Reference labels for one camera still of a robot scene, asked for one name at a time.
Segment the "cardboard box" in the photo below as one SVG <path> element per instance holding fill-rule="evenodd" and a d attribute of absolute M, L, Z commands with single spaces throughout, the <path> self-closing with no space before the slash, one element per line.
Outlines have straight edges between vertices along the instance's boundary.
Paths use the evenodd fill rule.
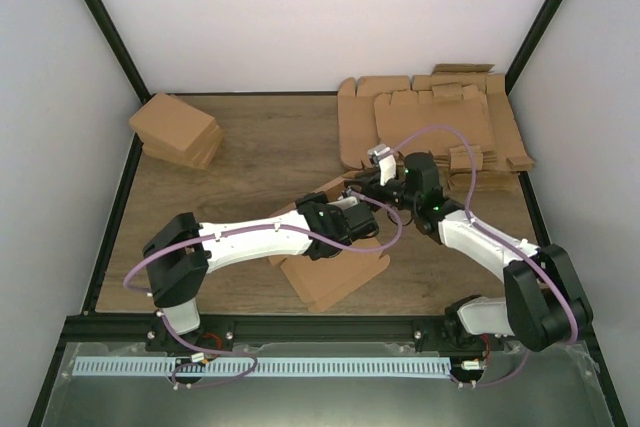
<path fill-rule="evenodd" d="M 390 262 L 383 252 L 341 252 L 312 261 L 306 256 L 271 256 L 308 312 L 323 313 L 384 272 Z"/>

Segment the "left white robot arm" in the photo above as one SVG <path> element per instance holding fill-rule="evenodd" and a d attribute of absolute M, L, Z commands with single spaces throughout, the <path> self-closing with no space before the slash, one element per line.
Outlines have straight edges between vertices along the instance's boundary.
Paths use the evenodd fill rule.
<path fill-rule="evenodd" d="M 376 236 L 379 227 L 374 209 L 358 199 L 331 202 L 322 193 L 297 200 L 294 209 L 279 216 L 253 222 L 223 225 L 199 223 L 191 212 L 175 216 L 145 245 L 145 258 L 189 239 L 212 238 L 181 247 L 146 266 L 154 305 L 170 324 L 170 340 L 184 351 L 203 342 L 205 328 L 196 296 L 207 274 L 263 257 L 302 255 L 316 261 L 339 254 L 339 248 L 310 237 L 310 232 L 335 244 L 352 246 Z"/>

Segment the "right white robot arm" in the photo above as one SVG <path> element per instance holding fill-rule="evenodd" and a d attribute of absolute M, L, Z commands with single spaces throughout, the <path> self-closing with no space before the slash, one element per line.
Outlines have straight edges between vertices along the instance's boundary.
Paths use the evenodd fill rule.
<path fill-rule="evenodd" d="M 380 203 L 407 210 L 416 228 L 488 270 L 504 286 L 501 298 L 471 296 L 451 305 L 444 325 L 447 343 L 465 350 L 481 334 L 513 337 L 540 352 L 575 340 L 593 321 L 593 310 L 569 254 L 560 246 L 539 247 L 479 220 L 449 198 L 429 153 L 406 157 L 398 170 L 384 158 L 375 170 L 346 181 Z"/>

